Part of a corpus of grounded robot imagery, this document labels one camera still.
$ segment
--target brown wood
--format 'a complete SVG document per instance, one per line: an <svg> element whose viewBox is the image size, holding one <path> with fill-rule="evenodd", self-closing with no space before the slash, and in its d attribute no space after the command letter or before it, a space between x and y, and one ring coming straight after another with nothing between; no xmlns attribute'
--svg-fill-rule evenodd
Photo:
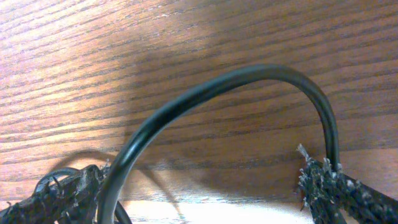
<svg viewBox="0 0 398 224"><path fill-rule="evenodd" d="M112 161L164 103L256 63L319 84L345 173L398 199L397 21L397 1L1 1L0 209L51 170ZM310 223L298 143L325 155L310 101L253 83L163 131L121 200L144 223Z"/></svg>

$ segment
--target cord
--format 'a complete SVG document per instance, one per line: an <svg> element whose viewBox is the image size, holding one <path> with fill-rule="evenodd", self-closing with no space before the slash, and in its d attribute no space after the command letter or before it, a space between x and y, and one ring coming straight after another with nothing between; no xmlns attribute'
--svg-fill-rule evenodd
<svg viewBox="0 0 398 224"><path fill-rule="evenodd" d="M280 80L302 90L315 105L325 136L326 156L333 169L339 163L338 133L328 99L319 87L300 72L281 65L254 65L226 73L188 90L146 119L116 156L104 181L98 202L98 224L113 223L120 190L137 158L146 146L172 121L196 106L226 91L259 80Z"/></svg>
<svg viewBox="0 0 398 224"><path fill-rule="evenodd" d="M38 183L36 184L34 193L40 192L44 188L44 186L46 185L47 182L53 181L53 178L59 178L64 175L67 175L67 176L74 175L78 171L79 171L78 169L66 167L66 168L61 168L61 169L49 172L48 174L46 174L43 178L41 178L38 181ZM122 204L120 204L120 202L118 202L116 205L114 215L116 216L116 218L118 219L120 224L132 224L129 215L123 208Z"/></svg>

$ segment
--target wood grain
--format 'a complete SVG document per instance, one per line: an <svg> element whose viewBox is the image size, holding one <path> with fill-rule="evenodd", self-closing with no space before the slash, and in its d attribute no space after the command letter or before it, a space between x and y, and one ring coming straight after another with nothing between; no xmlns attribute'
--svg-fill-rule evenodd
<svg viewBox="0 0 398 224"><path fill-rule="evenodd" d="M345 172L398 199L397 21L397 1L1 1L0 209L51 170L112 161L157 108L256 63L320 85ZM238 88L163 131L121 201L136 223L311 223L295 148L324 157L321 130L294 87Z"/></svg>

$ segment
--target tabletop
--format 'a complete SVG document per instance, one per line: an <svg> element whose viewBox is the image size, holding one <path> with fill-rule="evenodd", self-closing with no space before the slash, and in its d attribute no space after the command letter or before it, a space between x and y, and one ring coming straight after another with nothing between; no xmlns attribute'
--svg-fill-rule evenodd
<svg viewBox="0 0 398 224"><path fill-rule="evenodd" d="M0 209L51 170L112 162L166 102L259 63L319 85L344 172L398 199L397 1L3 0L0 33ZM311 223L300 143L325 157L310 100L252 83L162 131L120 201L135 223Z"/></svg>

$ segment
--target wire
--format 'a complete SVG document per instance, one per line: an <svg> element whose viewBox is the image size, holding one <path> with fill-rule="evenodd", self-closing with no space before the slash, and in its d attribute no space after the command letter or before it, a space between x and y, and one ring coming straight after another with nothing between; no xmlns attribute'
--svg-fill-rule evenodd
<svg viewBox="0 0 398 224"><path fill-rule="evenodd" d="M71 168L71 167L66 167L66 168L61 168L52 172L49 172L46 174L43 178L41 178L38 183L36 184L34 193L40 192L44 186L46 185L47 182L53 181L53 178L59 178L64 175L74 175L78 172L78 169ZM132 224L131 219L123 206L118 202L116 205L116 209L114 211L114 215L118 219L120 224Z"/></svg>
<svg viewBox="0 0 398 224"><path fill-rule="evenodd" d="M328 99L319 87L302 73L281 65L254 65L226 73L198 85L167 103L146 119L116 156L100 192L98 224L113 223L113 212L127 176L147 145L172 121L196 106L226 91L259 80L280 80L302 90L315 105L325 136L326 156L335 169L339 163L338 133Z"/></svg>

